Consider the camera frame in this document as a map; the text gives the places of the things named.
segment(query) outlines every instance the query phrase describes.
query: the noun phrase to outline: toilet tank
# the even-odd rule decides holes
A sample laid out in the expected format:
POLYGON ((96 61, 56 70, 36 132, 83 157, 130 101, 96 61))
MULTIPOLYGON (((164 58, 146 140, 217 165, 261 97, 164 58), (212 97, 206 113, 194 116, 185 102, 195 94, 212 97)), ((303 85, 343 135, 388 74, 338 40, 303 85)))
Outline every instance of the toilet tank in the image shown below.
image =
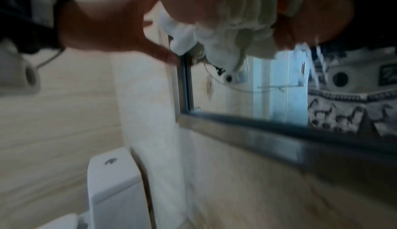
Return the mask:
POLYGON ((87 186, 94 229, 151 229, 141 173, 126 148, 91 158, 87 186))

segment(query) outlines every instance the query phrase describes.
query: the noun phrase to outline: toilet tank lid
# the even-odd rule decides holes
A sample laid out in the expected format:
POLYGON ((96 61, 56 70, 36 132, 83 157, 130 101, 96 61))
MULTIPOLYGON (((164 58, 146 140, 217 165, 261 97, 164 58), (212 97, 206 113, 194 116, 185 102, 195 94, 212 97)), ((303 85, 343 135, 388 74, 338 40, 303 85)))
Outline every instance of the toilet tank lid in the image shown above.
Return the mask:
POLYGON ((78 222, 77 214, 72 213, 59 217, 36 229, 77 229, 78 222))
POLYGON ((141 172, 125 147, 92 157, 87 172, 90 206, 141 181, 141 172))

